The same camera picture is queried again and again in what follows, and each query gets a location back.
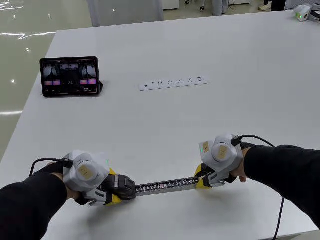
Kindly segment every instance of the white device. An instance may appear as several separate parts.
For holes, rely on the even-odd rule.
[[[296,6],[293,9],[293,14],[300,22],[304,22],[308,19],[311,9],[312,9],[312,6],[310,4],[305,3],[302,5]]]
[[[103,161],[98,154],[75,150],[64,158],[72,160],[73,166],[63,168],[63,182],[74,191],[89,192],[96,189],[109,175],[108,163],[105,162],[106,168],[97,163]]]
[[[146,82],[139,85],[140,91],[156,90],[156,89],[168,89],[176,87],[186,87],[193,85],[209,84],[210,80],[204,76],[189,76],[181,78],[171,79],[158,79],[151,82]]]
[[[225,184],[224,180],[229,178],[230,172],[236,169],[244,156],[240,144],[234,146],[232,134],[220,135],[215,140],[201,142],[201,160],[215,172],[208,179],[212,187]]]

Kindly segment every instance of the person's foot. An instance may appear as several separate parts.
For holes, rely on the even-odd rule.
[[[260,5],[258,7],[258,9],[260,11],[267,11],[267,10],[271,9],[271,5],[272,5],[272,1],[269,1],[269,3],[267,5]]]

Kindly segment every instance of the cable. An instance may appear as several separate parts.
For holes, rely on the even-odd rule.
[[[231,140],[232,145],[236,144],[238,145],[242,139],[244,138],[253,138],[253,139],[258,139],[266,144],[268,144],[271,147],[275,147],[273,144],[271,144],[270,142],[268,142],[267,140],[264,140],[263,138],[259,137],[259,136],[255,136],[255,135],[242,135],[242,136],[236,136],[234,139]],[[278,218],[278,223],[276,225],[276,229],[275,229],[275,233],[274,233],[274,237],[272,240],[276,240],[277,236],[278,236],[278,232],[279,232],[279,227],[280,227],[280,223],[281,223],[281,217],[282,217],[282,211],[284,209],[284,203],[285,203],[285,198],[283,197],[281,200],[281,205],[280,205],[280,211],[279,211],[279,218]]]
[[[73,164],[73,161],[70,160],[70,159],[68,159],[68,158],[63,158],[63,159],[41,158],[41,159],[35,160],[35,161],[32,163],[29,177],[34,173],[34,169],[35,169],[36,163],[44,162],[44,161],[51,161],[51,162],[63,163],[63,166],[64,166],[65,168],[71,168],[71,166],[72,166],[72,164]]]

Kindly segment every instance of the hand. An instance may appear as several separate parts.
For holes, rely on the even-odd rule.
[[[239,176],[240,182],[245,183],[247,181],[247,175],[245,173],[245,165],[244,165],[244,161],[245,161],[245,157],[247,152],[251,149],[251,147],[247,147],[245,149],[242,150],[242,154],[243,154],[243,160],[241,161],[240,165],[231,172],[231,175],[234,177]]]
[[[136,198],[136,183],[125,175],[109,174],[100,187],[103,191],[117,195],[121,200]]]
[[[61,173],[53,172],[51,174],[58,177],[62,182],[64,181],[64,176]],[[67,186],[65,186],[65,188],[66,188],[66,199],[67,200],[68,199],[77,199],[80,197],[80,192],[73,191],[70,188],[68,188]]]
[[[44,168],[40,169],[39,171],[35,172],[34,174],[38,174],[38,173],[49,173],[52,175],[55,175],[56,177],[58,177],[62,182],[64,182],[64,167],[61,163],[58,162],[50,162],[47,166],[45,166]],[[66,188],[66,199],[77,199],[80,197],[80,192],[78,191],[73,191],[70,188],[68,188],[67,186],[65,186]]]

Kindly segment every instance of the sticker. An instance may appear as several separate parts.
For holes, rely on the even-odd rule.
[[[218,152],[218,159],[225,159],[225,157],[226,157],[226,154],[227,154],[227,151],[228,151],[228,148],[227,148],[227,146],[225,146],[225,145],[221,145],[220,147],[219,147],[219,152]]]
[[[78,168],[78,172],[84,177],[86,180],[90,179],[94,174],[92,171],[87,168],[85,165],[82,165]]]
[[[209,151],[209,143],[207,141],[203,143],[203,150],[204,153]]]

